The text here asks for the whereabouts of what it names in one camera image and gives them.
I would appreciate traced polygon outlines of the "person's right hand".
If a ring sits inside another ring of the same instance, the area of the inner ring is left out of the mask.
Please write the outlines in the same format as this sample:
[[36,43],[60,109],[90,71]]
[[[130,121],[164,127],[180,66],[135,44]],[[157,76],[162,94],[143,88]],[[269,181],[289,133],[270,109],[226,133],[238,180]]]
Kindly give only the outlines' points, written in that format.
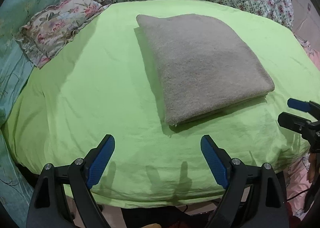
[[316,158],[317,158],[317,154],[315,153],[310,153],[309,155],[309,170],[308,170],[308,181],[310,183],[313,182],[313,179],[315,177],[315,173],[316,173]]

